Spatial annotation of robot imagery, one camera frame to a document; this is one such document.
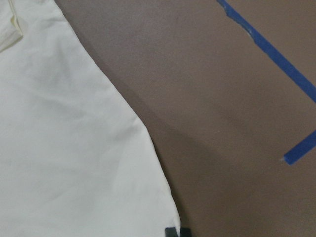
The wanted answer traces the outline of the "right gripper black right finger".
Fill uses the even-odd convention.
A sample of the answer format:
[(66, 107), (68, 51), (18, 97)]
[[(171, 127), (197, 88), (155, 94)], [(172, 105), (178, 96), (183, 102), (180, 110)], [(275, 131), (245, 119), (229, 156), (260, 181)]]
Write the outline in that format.
[(192, 232), (190, 228), (181, 227), (180, 237), (192, 237)]

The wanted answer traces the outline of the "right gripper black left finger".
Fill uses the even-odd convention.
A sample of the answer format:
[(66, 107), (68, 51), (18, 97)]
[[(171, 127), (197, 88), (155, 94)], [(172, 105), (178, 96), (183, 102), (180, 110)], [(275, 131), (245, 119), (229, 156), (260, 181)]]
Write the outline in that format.
[(178, 237), (176, 228), (166, 228), (165, 237)]

